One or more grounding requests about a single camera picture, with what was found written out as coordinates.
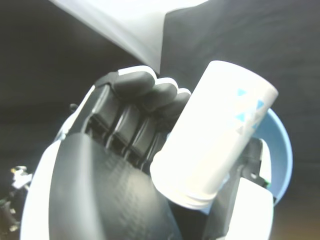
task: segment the robotic hand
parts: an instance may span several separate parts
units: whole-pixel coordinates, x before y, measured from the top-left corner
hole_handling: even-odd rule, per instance
[[[99,79],[42,155],[20,239],[186,239],[149,167],[190,96],[146,66]],[[273,198],[265,188],[271,182],[267,144],[252,139],[229,175],[198,239],[268,239]]]

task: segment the blue bowl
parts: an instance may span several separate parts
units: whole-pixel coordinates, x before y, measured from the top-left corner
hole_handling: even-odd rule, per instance
[[[292,175],[293,153],[288,133],[279,117],[269,109],[253,136],[268,144],[272,171],[268,190],[276,198],[276,205],[284,196]]]

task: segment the white cup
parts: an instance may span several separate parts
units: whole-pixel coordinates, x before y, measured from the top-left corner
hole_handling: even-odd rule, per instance
[[[259,75],[229,62],[210,62],[154,156],[154,186],[183,207],[210,205],[277,96]]]

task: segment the black background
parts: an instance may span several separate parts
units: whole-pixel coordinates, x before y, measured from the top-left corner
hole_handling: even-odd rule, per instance
[[[194,89],[212,60],[246,67],[279,90],[275,112],[294,168],[271,240],[320,238],[320,2],[211,0],[168,14],[161,75]],[[140,62],[47,0],[0,1],[0,196],[10,168],[42,152],[102,75]]]

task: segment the white cylinder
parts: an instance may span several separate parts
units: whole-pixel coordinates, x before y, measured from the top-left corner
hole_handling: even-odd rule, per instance
[[[154,186],[183,207],[207,207],[277,96],[259,75],[210,62],[153,159]]]

